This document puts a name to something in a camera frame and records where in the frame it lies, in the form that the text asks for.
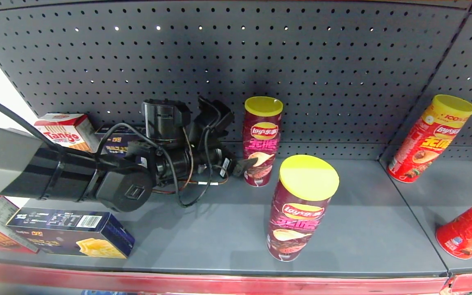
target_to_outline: barcode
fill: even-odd
[[[84,215],[77,223],[76,227],[95,228],[101,220],[101,216]]]
[[[225,158],[225,161],[223,161],[223,169],[227,170],[227,167],[229,166],[230,163],[231,163],[231,160],[228,158]],[[221,177],[225,177],[225,170],[223,169],[220,171]]]

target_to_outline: orange wire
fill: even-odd
[[[179,191],[183,191],[185,187],[191,182],[191,177],[193,177],[193,170],[194,170],[194,157],[193,157],[193,147],[191,146],[191,142],[189,141],[189,136],[187,136],[187,131],[185,130],[185,127],[183,128],[183,133],[185,134],[185,140],[187,141],[187,145],[189,146],[189,155],[191,155],[191,172],[189,172],[189,178],[185,181],[185,184],[180,187]],[[175,194],[176,192],[169,192],[169,191],[160,191],[159,189],[153,189],[153,192],[157,194],[165,194],[165,195],[171,195]]]

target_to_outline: maroon chip can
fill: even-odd
[[[267,185],[279,144],[283,103],[272,97],[256,96],[245,101],[243,157],[257,158],[247,169],[245,181],[255,187]]]
[[[283,161],[266,240],[274,258],[293,261],[298,257],[322,221],[339,182],[336,170],[317,157],[294,155]]]

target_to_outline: blue snack box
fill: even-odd
[[[96,137],[101,140],[105,133],[110,130],[112,125],[104,125],[98,131],[96,131]],[[145,134],[146,128],[145,127],[136,127],[139,132]],[[117,157],[125,157],[127,153],[127,147],[129,141],[139,140],[139,136],[134,134],[132,130],[127,127],[119,127],[112,136],[107,139],[107,143],[105,144],[105,149],[111,154],[116,155]]]
[[[51,254],[127,258],[134,238],[109,212],[24,207],[7,227]]]

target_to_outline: gray shelf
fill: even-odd
[[[461,260],[447,254],[434,236],[438,225],[450,222],[472,206],[472,161],[439,160],[415,183],[394,183],[449,271],[472,272],[472,259]]]
[[[52,268],[219,275],[429,277],[446,273],[421,226],[380,163],[329,161],[341,176],[320,228],[292,263],[272,258],[266,226],[275,182],[251,188],[243,179],[212,187],[199,205],[181,209],[173,196],[154,196],[115,215],[136,238],[127,260],[0,252],[0,262]],[[279,162],[272,179],[277,179]],[[187,195],[196,192],[187,191]],[[28,206],[105,210],[98,203]]]

